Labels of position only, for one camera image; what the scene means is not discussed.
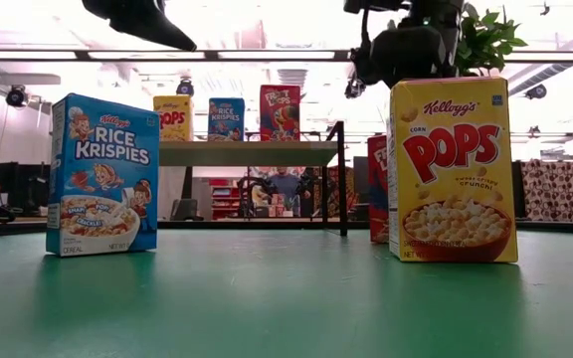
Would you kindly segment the yellow Corn Pops cereal box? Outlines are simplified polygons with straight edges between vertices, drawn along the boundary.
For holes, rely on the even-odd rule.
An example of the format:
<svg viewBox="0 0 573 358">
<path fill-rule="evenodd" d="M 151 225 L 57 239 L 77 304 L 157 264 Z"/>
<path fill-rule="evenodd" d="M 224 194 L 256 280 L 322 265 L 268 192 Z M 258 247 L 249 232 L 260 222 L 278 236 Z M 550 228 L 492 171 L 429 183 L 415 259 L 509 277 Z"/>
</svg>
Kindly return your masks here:
<svg viewBox="0 0 573 358">
<path fill-rule="evenodd" d="M 390 110 L 390 252 L 402 262 L 516 262 L 507 81 L 402 81 Z"/>
<path fill-rule="evenodd" d="M 153 110 L 159 115 L 160 141 L 193 140 L 193 103 L 188 94 L 157 95 Z"/>
</svg>

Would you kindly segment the red storage rack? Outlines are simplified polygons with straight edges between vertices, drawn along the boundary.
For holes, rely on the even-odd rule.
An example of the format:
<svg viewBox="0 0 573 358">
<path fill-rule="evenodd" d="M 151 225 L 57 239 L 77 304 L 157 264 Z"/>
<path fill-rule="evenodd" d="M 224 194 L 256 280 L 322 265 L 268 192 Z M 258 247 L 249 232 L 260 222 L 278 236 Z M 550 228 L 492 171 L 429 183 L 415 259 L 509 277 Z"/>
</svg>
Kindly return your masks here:
<svg viewBox="0 0 573 358">
<path fill-rule="evenodd" d="M 220 221 L 239 216 L 241 192 L 235 179 L 210 179 L 212 220 Z"/>
</svg>

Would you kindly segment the red Froot Loops cereal box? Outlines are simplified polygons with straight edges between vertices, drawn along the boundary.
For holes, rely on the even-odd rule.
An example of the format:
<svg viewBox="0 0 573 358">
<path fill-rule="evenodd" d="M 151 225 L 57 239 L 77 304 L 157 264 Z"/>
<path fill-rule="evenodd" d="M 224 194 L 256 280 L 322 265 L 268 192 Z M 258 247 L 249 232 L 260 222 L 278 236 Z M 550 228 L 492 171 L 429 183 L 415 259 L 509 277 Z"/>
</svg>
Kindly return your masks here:
<svg viewBox="0 0 573 358">
<path fill-rule="evenodd" d="M 300 87 L 262 85 L 260 88 L 261 141 L 300 141 Z"/>
<path fill-rule="evenodd" d="M 389 241 L 387 137 L 376 135 L 367 140 L 370 242 Z"/>
</svg>

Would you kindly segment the green table mat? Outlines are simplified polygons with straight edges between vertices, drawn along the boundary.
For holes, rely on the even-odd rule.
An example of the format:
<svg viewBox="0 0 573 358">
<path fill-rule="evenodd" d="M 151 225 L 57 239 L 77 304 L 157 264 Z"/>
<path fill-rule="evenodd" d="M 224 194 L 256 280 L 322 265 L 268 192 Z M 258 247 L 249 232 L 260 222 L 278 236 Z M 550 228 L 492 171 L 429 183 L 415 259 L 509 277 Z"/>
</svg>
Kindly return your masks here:
<svg viewBox="0 0 573 358">
<path fill-rule="evenodd" d="M 362 231 L 158 238 L 0 237 L 0 357 L 573 358 L 573 235 L 520 233 L 514 265 L 402 263 Z"/>
</svg>

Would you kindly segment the blue Rice Krispies cereal box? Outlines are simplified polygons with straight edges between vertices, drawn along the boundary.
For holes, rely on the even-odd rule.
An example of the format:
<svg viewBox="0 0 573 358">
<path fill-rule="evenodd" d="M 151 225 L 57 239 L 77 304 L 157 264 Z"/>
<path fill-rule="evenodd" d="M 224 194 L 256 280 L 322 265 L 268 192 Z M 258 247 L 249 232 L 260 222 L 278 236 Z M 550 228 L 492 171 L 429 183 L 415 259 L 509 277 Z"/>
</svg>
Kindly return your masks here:
<svg viewBox="0 0 573 358">
<path fill-rule="evenodd" d="M 245 138 L 245 101 L 240 97 L 209 99 L 208 140 L 243 141 Z"/>
<path fill-rule="evenodd" d="M 154 111 L 75 93 L 55 103 L 47 252 L 155 249 L 159 144 Z"/>
</svg>

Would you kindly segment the orange patterned partition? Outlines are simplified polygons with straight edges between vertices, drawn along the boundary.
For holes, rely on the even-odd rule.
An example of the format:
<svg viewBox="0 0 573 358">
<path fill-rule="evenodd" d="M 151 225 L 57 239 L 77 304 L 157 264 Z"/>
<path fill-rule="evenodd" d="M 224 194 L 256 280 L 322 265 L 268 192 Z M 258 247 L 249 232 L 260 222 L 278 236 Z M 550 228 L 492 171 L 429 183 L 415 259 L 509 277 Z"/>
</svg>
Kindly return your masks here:
<svg viewBox="0 0 573 358">
<path fill-rule="evenodd" d="M 345 168 L 345 188 L 346 188 L 346 208 L 351 210 L 352 207 L 358 203 L 359 195 L 355 191 L 355 176 L 352 167 Z M 339 170 L 337 166 L 329 167 L 327 169 L 328 179 L 328 215 L 330 217 L 339 216 Z"/>
</svg>

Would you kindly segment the black overhead crossbar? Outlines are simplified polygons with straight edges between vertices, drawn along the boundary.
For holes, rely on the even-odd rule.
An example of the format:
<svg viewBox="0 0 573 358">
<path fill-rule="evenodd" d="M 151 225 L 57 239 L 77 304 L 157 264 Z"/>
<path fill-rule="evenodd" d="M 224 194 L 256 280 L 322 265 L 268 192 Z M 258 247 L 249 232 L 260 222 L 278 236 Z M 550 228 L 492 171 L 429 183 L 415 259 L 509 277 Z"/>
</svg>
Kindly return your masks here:
<svg viewBox="0 0 573 358">
<path fill-rule="evenodd" d="M 55 49 L 0 49 L 0 62 L 325 62 L 346 63 L 347 50 L 206 50 L 182 51 L 124 51 L 124 50 L 55 50 Z M 508 64 L 573 64 L 573 51 L 516 51 L 505 57 Z"/>
</svg>

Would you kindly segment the brown dotted white partition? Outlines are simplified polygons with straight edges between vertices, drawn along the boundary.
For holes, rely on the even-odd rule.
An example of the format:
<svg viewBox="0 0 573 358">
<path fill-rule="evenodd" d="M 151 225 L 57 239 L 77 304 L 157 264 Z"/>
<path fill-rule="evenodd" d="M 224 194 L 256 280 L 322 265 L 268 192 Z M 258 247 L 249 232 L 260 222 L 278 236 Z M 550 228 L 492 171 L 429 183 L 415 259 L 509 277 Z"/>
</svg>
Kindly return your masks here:
<svg viewBox="0 0 573 358">
<path fill-rule="evenodd" d="M 573 161 L 521 162 L 526 218 L 573 222 Z"/>
</svg>

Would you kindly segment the black rectangular cabinet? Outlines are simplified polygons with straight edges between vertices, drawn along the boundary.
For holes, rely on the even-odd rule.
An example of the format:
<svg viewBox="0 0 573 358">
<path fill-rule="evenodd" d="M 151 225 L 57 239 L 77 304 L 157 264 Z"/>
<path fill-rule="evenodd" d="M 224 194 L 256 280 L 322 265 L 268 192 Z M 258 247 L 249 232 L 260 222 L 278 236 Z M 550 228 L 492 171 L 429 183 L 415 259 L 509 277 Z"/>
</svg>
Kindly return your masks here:
<svg viewBox="0 0 573 358">
<path fill-rule="evenodd" d="M 353 157 L 354 191 L 359 204 L 369 203 L 369 168 L 367 156 Z"/>
</svg>

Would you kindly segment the black monitor desk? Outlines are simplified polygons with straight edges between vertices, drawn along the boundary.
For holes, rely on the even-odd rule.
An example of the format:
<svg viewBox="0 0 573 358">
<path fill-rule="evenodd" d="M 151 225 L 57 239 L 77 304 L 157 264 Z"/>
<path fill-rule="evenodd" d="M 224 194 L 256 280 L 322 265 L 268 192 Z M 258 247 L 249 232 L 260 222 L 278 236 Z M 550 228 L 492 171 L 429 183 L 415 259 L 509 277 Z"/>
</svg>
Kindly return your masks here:
<svg viewBox="0 0 573 358">
<path fill-rule="evenodd" d="M 19 216 L 41 216 L 41 209 L 48 206 L 49 177 L 47 164 L 0 163 L 4 206 Z"/>
</svg>

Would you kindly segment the white board panel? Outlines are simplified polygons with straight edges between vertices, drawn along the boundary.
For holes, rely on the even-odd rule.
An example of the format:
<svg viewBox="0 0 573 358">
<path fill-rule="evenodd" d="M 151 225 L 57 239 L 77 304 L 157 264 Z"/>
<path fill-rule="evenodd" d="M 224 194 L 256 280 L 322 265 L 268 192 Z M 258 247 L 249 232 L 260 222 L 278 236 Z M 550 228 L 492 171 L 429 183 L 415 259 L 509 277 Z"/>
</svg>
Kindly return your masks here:
<svg viewBox="0 0 573 358">
<path fill-rule="evenodd" d="M 206 221 L 212 219 L 211 186 L 209 179 L 196 177 L 195 170 L 188 174 L 188 168 L 182 166 L 160 167 L 158 170 L 157 218 L 170 221 L 173 202 L 182 197 L 185 181 L 190 178 L 191 199 L 197 200 L 197 213 Z"/>
</svg>

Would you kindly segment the black table frame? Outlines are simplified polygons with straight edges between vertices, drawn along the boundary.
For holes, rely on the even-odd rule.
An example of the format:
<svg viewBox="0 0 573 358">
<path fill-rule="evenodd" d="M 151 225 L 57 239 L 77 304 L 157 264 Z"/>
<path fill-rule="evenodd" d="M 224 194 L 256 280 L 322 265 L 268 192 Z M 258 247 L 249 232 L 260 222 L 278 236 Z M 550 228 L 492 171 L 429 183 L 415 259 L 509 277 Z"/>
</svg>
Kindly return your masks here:
<svg viewBox="0 0 573 358">
<path fill-rule="evenodd" d="M 368 222 L 311 222 L 311 221 L 163 221 L 159 230 L 327 230 L 347 234 L 351 230 L 368 230 Z M 35 234 L 45 232 L 47 224 L 42 221 L 12 222 L 0 224 L 0 236 Z M 517 221 L 516 229 L 522 231 L 554 232 L 573 234 L 573 223 Z"/>
</svg>

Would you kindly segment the green shelf black frame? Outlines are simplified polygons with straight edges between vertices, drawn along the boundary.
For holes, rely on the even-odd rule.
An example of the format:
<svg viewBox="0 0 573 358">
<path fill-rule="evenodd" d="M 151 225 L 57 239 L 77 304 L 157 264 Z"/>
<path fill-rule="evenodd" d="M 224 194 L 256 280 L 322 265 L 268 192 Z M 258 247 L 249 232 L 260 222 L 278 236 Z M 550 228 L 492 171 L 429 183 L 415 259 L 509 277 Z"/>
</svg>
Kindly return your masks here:
<svg viewBox="0 0 573 358">
<path fill-rule="evenodd" d="M 337 160 L 339 221 L 328 215 L 328 167 Z M 348 234 L 345 175 L 344 123 L 337 121 L 324 141 L 192 141 L 163 142 L 159 145 L 161 167 L 318 167 L 321 175 L 321 220 L 308 228 L 337 230 Z"/>
</svg>

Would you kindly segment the person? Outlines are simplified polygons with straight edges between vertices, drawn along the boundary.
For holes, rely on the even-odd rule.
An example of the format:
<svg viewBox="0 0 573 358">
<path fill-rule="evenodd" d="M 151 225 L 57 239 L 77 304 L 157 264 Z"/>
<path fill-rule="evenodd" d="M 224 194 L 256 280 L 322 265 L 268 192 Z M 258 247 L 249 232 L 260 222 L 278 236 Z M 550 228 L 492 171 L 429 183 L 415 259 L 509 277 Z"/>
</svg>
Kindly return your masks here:
<svg viewBox="0 0 573 358">
<path fill-rule="evenodd" d="M 301 201 L 311 196 L 306 187 L 300 186 L 299 177 L 291 174 L 287 167 L 277 167 L 277 172 L 270 177 L 270 181 L 276 186 L 277 193 L 284 196 L 285 209 L 299 217 Z"/>
</svg>

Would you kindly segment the black pedestal stand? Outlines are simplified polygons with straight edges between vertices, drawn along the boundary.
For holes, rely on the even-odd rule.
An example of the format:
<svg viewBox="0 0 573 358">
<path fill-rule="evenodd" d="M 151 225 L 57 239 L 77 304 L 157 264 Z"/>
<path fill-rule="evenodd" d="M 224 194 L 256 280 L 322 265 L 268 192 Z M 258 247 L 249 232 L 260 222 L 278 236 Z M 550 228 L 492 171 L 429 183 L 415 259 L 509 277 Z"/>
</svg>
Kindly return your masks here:
<svg viewBox="0 0 573 358">
<path fill-rule="evenodd" d="M 198 201 L 192 198 L 193 167 L 187 166 L 183 179 L 181 197 L 173 202 L 170 219 L 172 221 L 203 221 L 198 214 Z"/>
</svg>

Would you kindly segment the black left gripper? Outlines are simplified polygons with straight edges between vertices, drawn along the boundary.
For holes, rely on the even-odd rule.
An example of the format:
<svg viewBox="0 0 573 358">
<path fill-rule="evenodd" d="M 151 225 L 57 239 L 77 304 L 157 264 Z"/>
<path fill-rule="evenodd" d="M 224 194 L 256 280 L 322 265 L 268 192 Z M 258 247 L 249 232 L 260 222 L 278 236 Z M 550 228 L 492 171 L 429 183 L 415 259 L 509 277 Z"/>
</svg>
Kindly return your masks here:
<svg viewBox="0 0 573 358">
<path fill-rule="evenodd" d="M 116 21 L 116 30 L 158 45 L 195 51 L 197 45 L 167 19 L 158 0 L 82 0 L 95 16 Z"/>
</svg>

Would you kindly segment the green potted plant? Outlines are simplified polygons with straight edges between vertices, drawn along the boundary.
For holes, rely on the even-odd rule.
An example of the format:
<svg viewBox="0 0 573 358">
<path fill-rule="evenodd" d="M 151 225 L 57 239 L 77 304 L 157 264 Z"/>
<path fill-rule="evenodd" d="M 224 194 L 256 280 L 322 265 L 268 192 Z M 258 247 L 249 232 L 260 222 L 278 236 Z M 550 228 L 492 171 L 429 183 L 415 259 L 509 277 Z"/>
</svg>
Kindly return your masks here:
<svg viewBox="0 0 573 358">
<path fill-rule="evenodd" d="M 482 16 L 472 4 L 464 4 L 455 58 L 460 76 L 490 76 L 493 70 L 500 73 L 505 67 L 505 57 L 515 48 L 527 46 L 515 36 L 519 24 L 506 16 L 499 20 L 500 15 L 500 12 L 486 10 Z"/>
</svg>

